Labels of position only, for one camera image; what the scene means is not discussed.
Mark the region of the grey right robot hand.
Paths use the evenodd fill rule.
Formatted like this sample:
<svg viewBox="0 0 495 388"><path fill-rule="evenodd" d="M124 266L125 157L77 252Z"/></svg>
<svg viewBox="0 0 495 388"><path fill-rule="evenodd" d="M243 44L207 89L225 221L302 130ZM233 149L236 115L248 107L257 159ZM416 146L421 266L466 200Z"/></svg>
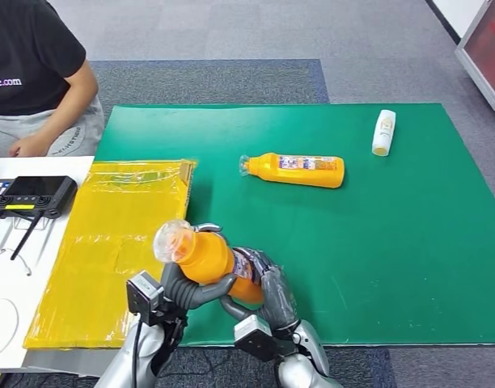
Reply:
<svg viewBox="0 0 495 388"><path fill-rule="evenodd" d="M220 298L225 311L239 322L252 314L257 315L268 323L272 333L279 339L289 338L299 326L300 319L295 299L282 267L260 250L234 247L233 252L247 258L254 267L260 280L263 300L258 309L250 310L225 295Z"/></svg>

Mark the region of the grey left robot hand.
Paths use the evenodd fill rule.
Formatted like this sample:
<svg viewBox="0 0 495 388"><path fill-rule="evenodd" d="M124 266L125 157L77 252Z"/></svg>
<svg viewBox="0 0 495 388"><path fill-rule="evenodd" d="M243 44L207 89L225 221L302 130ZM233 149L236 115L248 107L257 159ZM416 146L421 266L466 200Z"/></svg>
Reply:
<svg viewBox="0 0 495 388"><path fill-rule="evenodd" d="M238 280L233 253L217 224L167 221L155 235L153 249L164 264L161 283L164 297L182 310L232 297Z"/></svg>

